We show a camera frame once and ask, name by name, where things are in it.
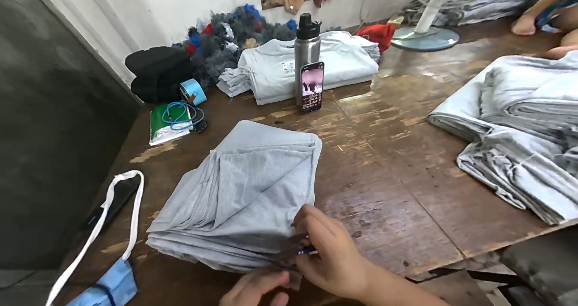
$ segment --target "white wall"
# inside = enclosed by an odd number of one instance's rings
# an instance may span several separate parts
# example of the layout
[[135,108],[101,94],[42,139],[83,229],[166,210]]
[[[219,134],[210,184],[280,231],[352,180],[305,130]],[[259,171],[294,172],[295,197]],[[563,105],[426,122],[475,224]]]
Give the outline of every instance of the white wall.
[[[134,75],[124,59],[134,51],[170,45],[185,39],[187,29],[197,18],[210,17],[211,11],[226,13],[249,3],[261,8],[260,0],[46,0],[69,25],[86,39],[105,63],[129,84]],[[388,18],[410,0],[330,0],[321,8],[311,0],[300,13],[311,12],[323,22],[322,29],[359,25]],[[283,7],[263,11],[269,22],[287,22],[298,16]]]

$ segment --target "folded gray t-shirt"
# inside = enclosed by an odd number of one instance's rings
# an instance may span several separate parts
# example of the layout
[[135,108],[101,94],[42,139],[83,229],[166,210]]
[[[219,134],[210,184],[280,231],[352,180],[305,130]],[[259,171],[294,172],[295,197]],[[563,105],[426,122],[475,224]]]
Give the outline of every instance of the folded gray t-shirt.
[[183,175],[148,228],[162,253],[235,272],[264,267],[313,204],[322,141],[312,133],[240,121]]

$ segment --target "surgical face mask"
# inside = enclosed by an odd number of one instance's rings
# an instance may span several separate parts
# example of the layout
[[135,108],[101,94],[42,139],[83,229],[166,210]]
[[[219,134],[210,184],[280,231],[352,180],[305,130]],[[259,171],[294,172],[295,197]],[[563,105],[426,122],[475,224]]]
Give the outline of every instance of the surgical face mask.
[[76,256],[72,264],[66,270],[64,270],[64,272],[54,283],[54,286],[48,295],[46,306],[52,306],[54,299],[56,299],[58,293],[60,293],[60,290],[70,278],[71,274],[76,269],[76,266],[78,266],[80,263],[84,254],[86,254],[90,244],[94,242],[100,233],[102,226],[104,225],[106,215],[108,214],[110,205],[112,205],[112,201],[114,199],[114,186],[122,180],[126,180],[137,175],[141,177],[141,184],[136,191],[135,204],[132,209],[131,234],[126,251],[121,256],[121,258],[116,261],[116,263],[112,265],[112,267],[97,281],[96,285],[88,288],[82,294],[78,295],[78,297],[68,303],[68,306],[123,306],[136,294],[135,279],[132,274],[131,265],[128,263],[128,257],[131,255],[131,251],[136,243],[139,209],[141,207],[141,198],[143,195],[143,187],[145,185],[145,177],[138,170],[130,170],[124,174],[116,175],[112,180],[112,183],[106,192],[106,200],[101,205],[103,208],[101,217],[98,219],[96,226],[92,230],[92,233],[89,236],[89,240],[84,244],[84,247],[78,256]]

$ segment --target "wooden table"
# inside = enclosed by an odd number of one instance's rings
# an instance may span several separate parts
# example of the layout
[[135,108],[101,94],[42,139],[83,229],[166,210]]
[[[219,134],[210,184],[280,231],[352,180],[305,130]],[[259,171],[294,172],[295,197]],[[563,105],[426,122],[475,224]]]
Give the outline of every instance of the wooden table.
[[[556,230],[461,171],[455,158],[466,142],[427,123],[431,110],[495,58],[544,51],[560,40],[544,33],[512,35],[510,22],[461,28],[460,44],[445,51],[390,48],[372,84],[327,91],[322,109],[307,115],[299,114],[293,100],[257,106],[249,93],[229,99],[215,89],[201,106],[209,122],[204,133],[149,147],[145,106],[98,196],[104,199],[115,174],[139,169],[146,177],[130,259],[139,292],[130,304],[216,305],[237,280],[234,273],[165,256],[144,241],[181,176],[198,167],[240,120],[317,134],[323,148],[315,205],[343,221],[359,249],[395,273],[421,273]],[[93,244],[72,280],[96,280],[119,258],[131,209],[125,207]],[[66,289],[62,301],[79,290]],[[331,298],[304,283],[291,303],[325,304]]]

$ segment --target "gray wall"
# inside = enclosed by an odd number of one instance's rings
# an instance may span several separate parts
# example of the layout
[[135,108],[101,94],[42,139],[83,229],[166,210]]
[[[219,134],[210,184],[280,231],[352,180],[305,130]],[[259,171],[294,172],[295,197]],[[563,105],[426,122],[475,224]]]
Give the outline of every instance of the gray wall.
[[139,105],[40,0],[0,0],[0,268],[56,268]]

